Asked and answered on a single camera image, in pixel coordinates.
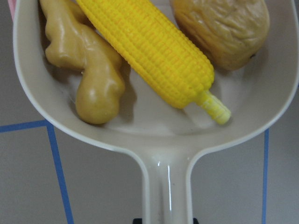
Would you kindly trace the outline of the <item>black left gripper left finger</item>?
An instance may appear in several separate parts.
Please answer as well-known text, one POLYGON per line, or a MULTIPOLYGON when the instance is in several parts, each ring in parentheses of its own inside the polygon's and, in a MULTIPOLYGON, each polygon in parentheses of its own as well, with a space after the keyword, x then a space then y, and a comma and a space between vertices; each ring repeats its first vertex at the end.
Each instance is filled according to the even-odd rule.
POLYGON ((132 224, 142 224, 142 218, 134 218, 132 224))

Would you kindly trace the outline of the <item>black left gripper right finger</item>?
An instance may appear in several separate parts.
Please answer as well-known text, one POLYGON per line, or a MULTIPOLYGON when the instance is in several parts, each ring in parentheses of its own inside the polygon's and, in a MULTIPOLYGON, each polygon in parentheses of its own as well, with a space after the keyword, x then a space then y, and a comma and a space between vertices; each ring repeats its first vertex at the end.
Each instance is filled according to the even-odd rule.
POLYGON ((196 218, 193 219, 194 224, 199 224, 198 220, 196 218))

